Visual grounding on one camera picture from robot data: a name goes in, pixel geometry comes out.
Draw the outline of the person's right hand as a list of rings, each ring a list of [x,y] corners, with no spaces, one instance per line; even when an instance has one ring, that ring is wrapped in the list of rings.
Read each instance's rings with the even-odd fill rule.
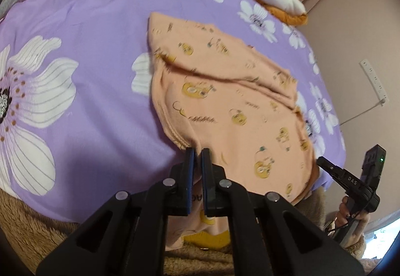
[[[345,225],[350,219],[350,211],[348,210],[348,196],[342,198],[342,202],[339,205],[338,212],[336,212],[335,227]],[[341,244],[342,247],[350,247],[356,244],[364,233],[364,230],[369,223],[370,214],[365,210],[359,212],[353,221],[353,225],[349,228],[348,233],[345,236],[344,242]]]

